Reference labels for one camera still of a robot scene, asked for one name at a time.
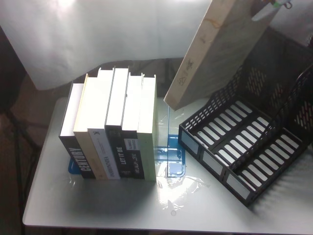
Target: desk organizer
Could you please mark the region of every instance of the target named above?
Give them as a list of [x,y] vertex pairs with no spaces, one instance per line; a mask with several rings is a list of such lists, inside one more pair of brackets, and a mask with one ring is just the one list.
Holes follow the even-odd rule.
[[228,85],[179,126],[179,144],[246,206],[313,140],[312,63],[309,48],[268,29]]

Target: table surface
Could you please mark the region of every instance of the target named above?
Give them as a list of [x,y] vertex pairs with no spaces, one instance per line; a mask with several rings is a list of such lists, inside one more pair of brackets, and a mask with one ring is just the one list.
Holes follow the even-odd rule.
[[[183,230],[229,233],[313,234],[313,156],[307,150],[250,207],[186,153],[182,178],[156,183],[83,180],[67,171],[59,140],[66,99],[56,103],[25,208],[31,226]],[[159,100],[160,114],[167,112]],[[205,101],[183,109],[181,122]]]

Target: book spine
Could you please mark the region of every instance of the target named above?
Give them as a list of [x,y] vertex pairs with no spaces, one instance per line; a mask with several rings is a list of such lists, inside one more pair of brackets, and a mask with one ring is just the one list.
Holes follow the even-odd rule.
[[120,126],[106,125],[105,131],[115,158],[119,176],[122,178],[132,178],[132,161],[126,156],[126,147],[122,137],[122,128]]
[[89,165],[75,136],[59,137],[69,156],[78,165],[84,179],[95,179],[95,175]]
[[123,131],[123,140],[126,148],[126,156],[132,161],[133,177],[144,179],[141,154],[138,145],[137,131]]
[[110,180],[119,180],[118,169],[105,130],[88,129],[88,131],[107,178]]

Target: blue plastic base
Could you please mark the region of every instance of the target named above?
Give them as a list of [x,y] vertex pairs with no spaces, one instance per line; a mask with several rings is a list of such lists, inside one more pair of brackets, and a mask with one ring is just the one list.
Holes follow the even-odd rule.
[[[185,150],[178,144],[178,135],[168,136],[168,148],[157,147],[156,161],[167,162],[168,177],[182,177],[185,174]],[[71,174],[79,175],[79,167],[69,161],[68,171]]]

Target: green book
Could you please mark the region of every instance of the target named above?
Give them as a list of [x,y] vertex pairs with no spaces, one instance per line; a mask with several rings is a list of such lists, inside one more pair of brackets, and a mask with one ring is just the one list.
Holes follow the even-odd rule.
[[143,77],[137,130],[145,180],[156,180],[155,152],[157,141],[157,87],[155,77]]

